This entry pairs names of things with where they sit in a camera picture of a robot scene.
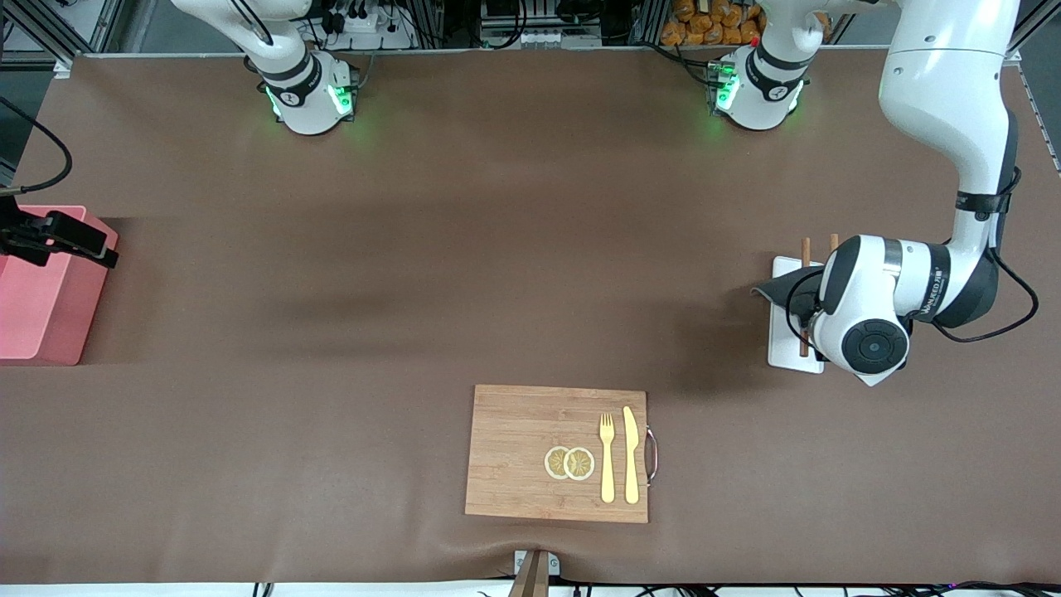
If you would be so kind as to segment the white empty power strip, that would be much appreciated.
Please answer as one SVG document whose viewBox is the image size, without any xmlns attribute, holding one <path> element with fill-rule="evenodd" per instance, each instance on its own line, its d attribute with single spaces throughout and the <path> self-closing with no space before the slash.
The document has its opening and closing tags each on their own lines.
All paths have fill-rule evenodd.
<svg viewBox="0 0 1061 597">
<path fill-rule="evenodd" d="M 543 29 L 533 27 L 516 39 L 508 49 L 514 50 L 581 50 L 603 46 L 599 31 L 596 29 Z"/>
</svg>

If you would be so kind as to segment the pink plastic box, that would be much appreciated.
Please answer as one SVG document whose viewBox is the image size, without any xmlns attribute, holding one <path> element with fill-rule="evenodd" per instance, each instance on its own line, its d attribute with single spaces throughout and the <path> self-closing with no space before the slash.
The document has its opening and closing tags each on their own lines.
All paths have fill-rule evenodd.
<svg viewBox="0 0 1061 597">
<path fill-rule="evenodd" d="M 83 206 L 20 208 L 38 216 L 60 211 L 90 224 L 116 250 L 114 228 Z M 0 366 L 75 366 L 110 269 L 72 254 L 49 252 L 45 267 L 0 254 Z"/>
</svg>

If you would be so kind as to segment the brown table mat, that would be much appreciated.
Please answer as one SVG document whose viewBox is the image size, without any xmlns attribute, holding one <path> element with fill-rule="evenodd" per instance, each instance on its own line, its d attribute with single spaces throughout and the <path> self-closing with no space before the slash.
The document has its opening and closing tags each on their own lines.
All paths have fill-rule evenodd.
<svg viewBox="0 0 1061 597">
<path fill-rule="evenodd" d="M 0 367 L 0 583 L 482 578 L 1061 585 L 1061 177 L 1020 71 L 1003 257 L 1034 321 L 914 332 L 868 388 L 767 366 L 801 238 L 950 235 L 947 160 L 829 49 L 740 131 L 653 51 L 382 56 L 356 120 L 269 116 L 240 58 L 80 58 L 29 201 L 119 234 L 84 359 Z M 477 383 L 644 391 L 647 524 L 467 517 Z"/>
</svg>

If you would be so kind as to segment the bamboo cutting board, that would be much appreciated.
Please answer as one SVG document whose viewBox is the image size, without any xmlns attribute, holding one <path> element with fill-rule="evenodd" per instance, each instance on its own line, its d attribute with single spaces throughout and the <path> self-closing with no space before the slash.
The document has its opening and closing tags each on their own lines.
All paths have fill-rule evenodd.
<svg viewBox="0 0 1061 597">
<path fill-rule="evenodd" d="M 640 502 L 624 499 L 624 416 L 629 405 L 637 417 Z M 601 415 L 613 416 L 615 501 L 601 499 Z M 520 517 L 541 521 L 647 524 L 647 393 L 643 391 L 546 386 L 479 385 L 473 392 L 465 513 L 475 517 Z M 593 475 L 584 481 L 550 478 L 549 449 L 585 447 L 593 454 Z"/>
</svg>

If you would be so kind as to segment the grey bracket with brown post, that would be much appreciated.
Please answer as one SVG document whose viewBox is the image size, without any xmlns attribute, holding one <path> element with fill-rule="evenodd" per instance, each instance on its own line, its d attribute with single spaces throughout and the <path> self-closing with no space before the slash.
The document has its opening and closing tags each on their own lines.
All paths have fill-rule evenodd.
<svg viewBox="0 0 1061 597">
<path fill-rule="evenodd" d="M 550 582 L 560 577 L 560 557 L 547 551 L 516 551 L 508 597 L 549 597 Z"/>
</svg>

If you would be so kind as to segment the yellow fork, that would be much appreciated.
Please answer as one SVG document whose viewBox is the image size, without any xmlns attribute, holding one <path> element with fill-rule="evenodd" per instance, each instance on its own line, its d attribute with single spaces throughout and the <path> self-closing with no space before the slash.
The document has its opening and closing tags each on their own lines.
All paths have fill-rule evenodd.
<svg viewBox="0 0 1061 597">
<path fill-rule="evenodd" d="M 601 438 L 601 499 L 606 505 L 615 501 L 615 481 L 613 471 L 613 441 L 615 438 L 615 426 L 613 416 L 610 412 L 601 415 L 598 425 L 598 437 Z"/>
</svg>

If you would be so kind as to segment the yellow knife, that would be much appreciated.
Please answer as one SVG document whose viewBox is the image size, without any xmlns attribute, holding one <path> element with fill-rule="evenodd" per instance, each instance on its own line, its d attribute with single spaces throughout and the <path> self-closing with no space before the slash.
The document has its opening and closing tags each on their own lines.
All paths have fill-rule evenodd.
<svg viewBox="0 0 1061 597">
<path fill-rule="evenodd" d="M 641 442 L 641 434 L 637 417 L 629 405 L 623 407 L 623 419 L 625 442 L 624 499 L 628 505 L 637 505 L 640 502 L 637 447 Z"/>
</svg>

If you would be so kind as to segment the white rack base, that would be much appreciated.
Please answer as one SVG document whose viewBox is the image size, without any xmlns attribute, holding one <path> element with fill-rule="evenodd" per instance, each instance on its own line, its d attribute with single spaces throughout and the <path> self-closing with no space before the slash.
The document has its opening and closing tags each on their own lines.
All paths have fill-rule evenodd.
<svg viewBox="0 0 1061 597">
<path fill-rule="evenodd" d="M 794 333 L 793 328 L 799 328 L 800 318 L 798 313 L 787 314 L 785 299 L 789 286 L 793 286 L 803 275 L 807 275 L 806 268 L 821 268 L 820 262 L 811 261 L 804 265 L 802 261 L 786 256 L 776 256 L 772 263 L 772 279 L 770 284 L 785 282 L 783 294 L 781 289 L 769 289 L 759 292 L 770 303 L 769 308 L 769 333 L 767 344 L 767 362 L 776 369 L 792 371 L 803 371 L 808 374 L 821 374 L 825 371 L 825 363 L 819 362 L 814 351 L 806 343 L 800 339 L 799 333 Z"/>
</svg>

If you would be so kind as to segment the grey and pink cloth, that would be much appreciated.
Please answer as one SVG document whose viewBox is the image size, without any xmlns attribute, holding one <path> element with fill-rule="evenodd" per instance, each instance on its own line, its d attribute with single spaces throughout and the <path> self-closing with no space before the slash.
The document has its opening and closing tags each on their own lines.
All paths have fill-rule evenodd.
<svg viewBox="0 0 1061 597">
<path fill-rule="evenodd" d="M 788 316 L 798 318 L 800 328 L 806 328 L 819 310 L 818 294 L 823 273 L 825 267 L 822 265 L 794 269 L 759 283 L 753 291 Z"/>
</svg>

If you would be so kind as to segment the orange packaged snacks pile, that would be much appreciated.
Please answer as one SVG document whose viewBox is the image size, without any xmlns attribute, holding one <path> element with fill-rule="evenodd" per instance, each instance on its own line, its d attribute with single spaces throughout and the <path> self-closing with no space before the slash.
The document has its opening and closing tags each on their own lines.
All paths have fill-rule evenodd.
<svg viewBox="0 0 1061 597">
<path fill-rule="evenodd" d="M 754 0 L 671 0 L 661 46 L 745 46 L 755 43 L 767 24 Z"/>
</svg>

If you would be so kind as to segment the white power strip with plugs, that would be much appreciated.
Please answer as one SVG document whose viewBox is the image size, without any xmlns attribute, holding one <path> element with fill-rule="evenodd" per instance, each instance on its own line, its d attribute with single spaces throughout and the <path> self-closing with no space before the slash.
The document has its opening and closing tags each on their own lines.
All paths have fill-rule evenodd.
<svg viewBox="0 0 1061 597">
<path fill-rule="evenodd" d="M 408 10 L 386 0 L 321 0 L 316 27 L 323 50 L 419 49 Z"/>
</svg>

